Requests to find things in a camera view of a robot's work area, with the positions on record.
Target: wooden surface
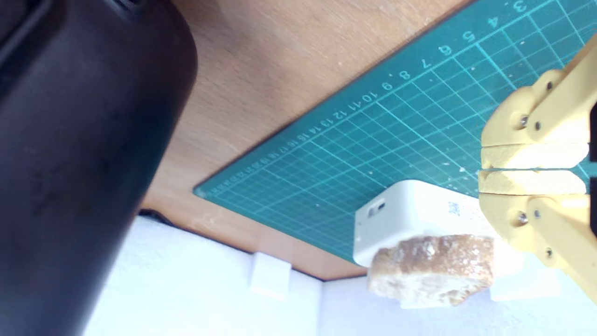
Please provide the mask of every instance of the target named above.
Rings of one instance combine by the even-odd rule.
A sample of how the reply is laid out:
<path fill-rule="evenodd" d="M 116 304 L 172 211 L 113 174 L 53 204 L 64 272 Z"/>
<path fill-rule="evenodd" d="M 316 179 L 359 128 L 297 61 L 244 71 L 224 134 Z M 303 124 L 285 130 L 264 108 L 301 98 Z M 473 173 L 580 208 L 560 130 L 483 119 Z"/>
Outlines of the wooden surface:
<path fill-rule="evenodd" d="M 191 190 L 465 0 L 173 0 L 199 73 L 143 206 L 176 225 L 330 280 L 365 269 Z"/>

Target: black cylindrical object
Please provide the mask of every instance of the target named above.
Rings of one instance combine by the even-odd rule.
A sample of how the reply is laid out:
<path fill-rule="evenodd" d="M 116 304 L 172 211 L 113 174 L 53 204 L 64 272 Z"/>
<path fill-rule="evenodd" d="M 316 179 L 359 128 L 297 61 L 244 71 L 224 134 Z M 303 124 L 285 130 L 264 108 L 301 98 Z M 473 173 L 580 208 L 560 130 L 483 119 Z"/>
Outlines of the black cylindrical object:
<path fill-rule="evenodd" d="M 167 0 L 0 6 L 0 335 L 78 334 L 188 98 L 195 45 Z"/>

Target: cutting mat grid lines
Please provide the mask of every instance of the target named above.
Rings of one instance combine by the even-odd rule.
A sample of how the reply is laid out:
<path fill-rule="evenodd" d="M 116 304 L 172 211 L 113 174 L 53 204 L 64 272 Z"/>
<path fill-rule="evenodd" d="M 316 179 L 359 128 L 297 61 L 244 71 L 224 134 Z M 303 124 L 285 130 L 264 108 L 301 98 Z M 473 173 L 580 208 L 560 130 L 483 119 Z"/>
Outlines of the cutting mat grid lines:
<path fill-rule="evenodd" d="M 595 0 L 479 0 L 194 190 L 352 261 L 353 215 L 419 179 L 476 196 L 497 105 L 595 33 Z M 586 160 L 573 172 L 585 181 Z"/>

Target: piece of bread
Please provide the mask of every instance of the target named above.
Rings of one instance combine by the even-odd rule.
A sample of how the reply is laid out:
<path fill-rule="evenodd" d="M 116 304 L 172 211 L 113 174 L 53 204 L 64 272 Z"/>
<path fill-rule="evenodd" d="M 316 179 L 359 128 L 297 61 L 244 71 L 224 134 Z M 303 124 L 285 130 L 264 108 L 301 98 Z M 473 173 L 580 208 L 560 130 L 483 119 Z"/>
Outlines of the piece of bread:
<path fill-rule="evenodd" d="M 455 306 L 493 284 L 493 239 L 416 237 L 380 249 L 369 291 L 417 306 Z"/>

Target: metal screw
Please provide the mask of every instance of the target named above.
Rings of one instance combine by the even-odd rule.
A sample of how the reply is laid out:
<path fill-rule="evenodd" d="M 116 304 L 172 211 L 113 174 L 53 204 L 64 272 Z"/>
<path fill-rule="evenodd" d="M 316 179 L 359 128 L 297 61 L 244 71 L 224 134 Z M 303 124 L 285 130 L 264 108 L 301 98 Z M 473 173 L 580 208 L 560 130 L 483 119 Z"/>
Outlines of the metal screw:
<path fill-rule="evenodd" d="M 518 215 L 518 222 L 520 222 L 520 224 L 522 224 L 522 225 L 525 225 L 526 223 L 528 223 L 527 214 L 524 212 L 521 212 L 520 215 Z"/>

